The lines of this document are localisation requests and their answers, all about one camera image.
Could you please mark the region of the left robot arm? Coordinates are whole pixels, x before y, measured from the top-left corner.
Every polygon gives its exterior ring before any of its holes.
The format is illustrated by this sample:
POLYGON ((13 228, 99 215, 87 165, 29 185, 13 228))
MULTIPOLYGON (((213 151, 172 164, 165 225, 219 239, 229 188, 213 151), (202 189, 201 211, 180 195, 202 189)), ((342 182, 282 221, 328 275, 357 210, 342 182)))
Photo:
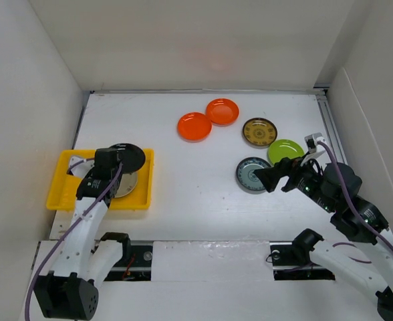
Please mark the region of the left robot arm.
POLYGON ((91 320, 98 307, 98 286, 114 265, 131 259, 131 248, 107 240, 94 249, 96 232, 120 186, 126 169, 124 151, 101 148, 76 191, 72 222, 47 257, 56 256, 46 275, 37 268, 28 296, 35 296, 45 318, 91 320))

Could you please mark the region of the cream floral plate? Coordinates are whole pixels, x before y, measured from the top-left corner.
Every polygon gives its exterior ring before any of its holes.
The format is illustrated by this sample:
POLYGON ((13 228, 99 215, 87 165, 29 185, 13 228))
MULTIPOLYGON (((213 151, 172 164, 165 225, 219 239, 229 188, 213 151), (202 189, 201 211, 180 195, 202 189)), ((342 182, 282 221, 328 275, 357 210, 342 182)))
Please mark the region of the cream floral plate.
POLYGON ((115 198, 118 199, 130 194, 137 186, 137 183, 138 183, 137 172, 123 174, 115 198))

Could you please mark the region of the black plate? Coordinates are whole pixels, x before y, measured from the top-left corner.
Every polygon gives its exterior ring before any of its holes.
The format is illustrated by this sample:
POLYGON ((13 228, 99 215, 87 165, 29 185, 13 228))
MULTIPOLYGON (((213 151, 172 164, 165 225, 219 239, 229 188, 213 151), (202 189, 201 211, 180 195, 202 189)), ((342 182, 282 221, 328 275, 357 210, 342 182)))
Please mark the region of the black plate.
POLYGON ((146 162, 144 151, 134 144, 118 143, 112 145, 111 148, 118 154, 123 175, 137 172, 146 162))

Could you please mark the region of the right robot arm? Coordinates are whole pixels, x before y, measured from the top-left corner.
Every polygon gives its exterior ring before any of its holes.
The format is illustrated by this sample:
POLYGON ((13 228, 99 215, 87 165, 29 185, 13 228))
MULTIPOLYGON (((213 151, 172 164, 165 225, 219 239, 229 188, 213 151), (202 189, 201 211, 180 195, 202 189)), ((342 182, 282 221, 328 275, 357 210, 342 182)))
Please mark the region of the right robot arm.
POLYGON ((378 208, 358 196, 362 180, 352 168, 332 161, 322 169, 314 159, 284 158, 253 175, 269 193, 287 178, 281 190, 297 189, 331 214, 331 224, 369 259, 374 270, 342 254, 312 229, 303 230, 289 244, 294 264, 325 268, 373 302, 383 320, 393 320, 393 236, 378 208))

